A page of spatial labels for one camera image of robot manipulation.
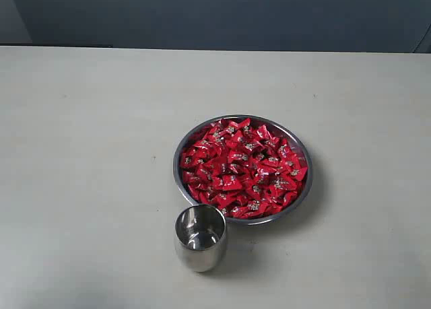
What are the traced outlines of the stainless steel cup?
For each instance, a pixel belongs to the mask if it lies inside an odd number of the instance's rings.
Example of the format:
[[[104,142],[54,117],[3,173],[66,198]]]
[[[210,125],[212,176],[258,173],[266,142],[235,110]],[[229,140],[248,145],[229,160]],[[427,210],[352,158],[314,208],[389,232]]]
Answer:
[[[223,260],[228,246],[228,226],[222,212],[207,204],[182,211],[174,225],[176,254],[194,272],[214,269]]]

